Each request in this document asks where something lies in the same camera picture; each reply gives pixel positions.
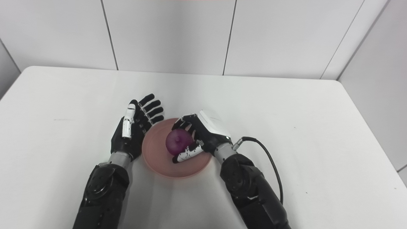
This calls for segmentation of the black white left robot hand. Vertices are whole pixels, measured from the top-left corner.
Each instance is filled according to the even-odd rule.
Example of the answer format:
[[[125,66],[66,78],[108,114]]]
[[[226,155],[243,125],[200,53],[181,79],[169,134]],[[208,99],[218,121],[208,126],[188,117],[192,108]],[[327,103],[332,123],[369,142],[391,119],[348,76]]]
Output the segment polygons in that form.
[[[131,100],[111,138],[111,154],[125,153],[131,161],[138,158],[147,132],[164,120],[163,113],[161,101],[153,93]]]

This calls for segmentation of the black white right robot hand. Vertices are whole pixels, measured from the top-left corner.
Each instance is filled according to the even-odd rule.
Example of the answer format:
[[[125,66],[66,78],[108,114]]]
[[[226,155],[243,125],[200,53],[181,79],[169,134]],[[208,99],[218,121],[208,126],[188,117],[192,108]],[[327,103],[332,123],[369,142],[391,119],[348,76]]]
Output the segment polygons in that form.
[[[201,152],[210,153],[215,156],[222,147],[232,147],[233,143],[230,134],[218,118],[204,110],[197,114],[188,114],[179,118],[172,130],[184,129],[192,135],[192,143],[189,144],[179,155],[174,156],[174,164],[188,160]]]

